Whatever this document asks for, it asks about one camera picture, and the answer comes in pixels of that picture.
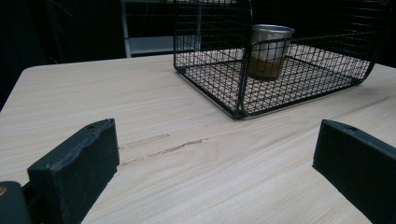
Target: wire basket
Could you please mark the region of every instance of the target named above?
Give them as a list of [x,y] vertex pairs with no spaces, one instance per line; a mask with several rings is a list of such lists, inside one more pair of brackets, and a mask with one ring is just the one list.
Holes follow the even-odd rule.
[[[234,119],[296,105],[368,77],[388,36],[384,2],[175,0],[174,67]],[[252,42],[252,24],[295,33]],[[252,57],[262,48],[285,50],[286,43],[280,67]],[[255,76],[263,66],[279,77]]]

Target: white shelf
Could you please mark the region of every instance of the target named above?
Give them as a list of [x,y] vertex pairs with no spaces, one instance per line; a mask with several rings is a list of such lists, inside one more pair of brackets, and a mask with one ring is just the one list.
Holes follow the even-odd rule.
[[172,36],[133,37],[128,39],[131,54],[173,51]]

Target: wooden table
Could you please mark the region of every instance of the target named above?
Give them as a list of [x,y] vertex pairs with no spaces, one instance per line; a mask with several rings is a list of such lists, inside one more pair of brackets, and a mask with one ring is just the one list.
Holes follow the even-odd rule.
[[114,118],[119,170],[85,223],[366,223],[313,155],[323,119],[396,146],[395,74],[377,64],[359,87],[232,120],[171,55],[29,68],[0,113],[0,180],[25,184],[34,161]]

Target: stainless steel cup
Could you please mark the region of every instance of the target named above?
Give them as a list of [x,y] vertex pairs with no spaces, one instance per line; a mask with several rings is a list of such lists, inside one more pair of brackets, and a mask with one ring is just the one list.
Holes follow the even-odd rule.
[[[291,38],[294,30],[278,25],[257,24],[253,26],[251,43],[263,40]],[[290,41],[279,40],[253,46],[248,71],[254,77],[277,78],[280,76]]]

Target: dark background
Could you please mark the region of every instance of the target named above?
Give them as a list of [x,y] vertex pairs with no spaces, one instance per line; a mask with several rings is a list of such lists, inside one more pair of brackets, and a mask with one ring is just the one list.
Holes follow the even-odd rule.
[[[172,5],[133,3],[127,11],[129,36],[173,34]],[[378,63],[396,67],[395,40],[393,28]],[[0,0],[0,109],[25,68],[124,57],[118,0]]]

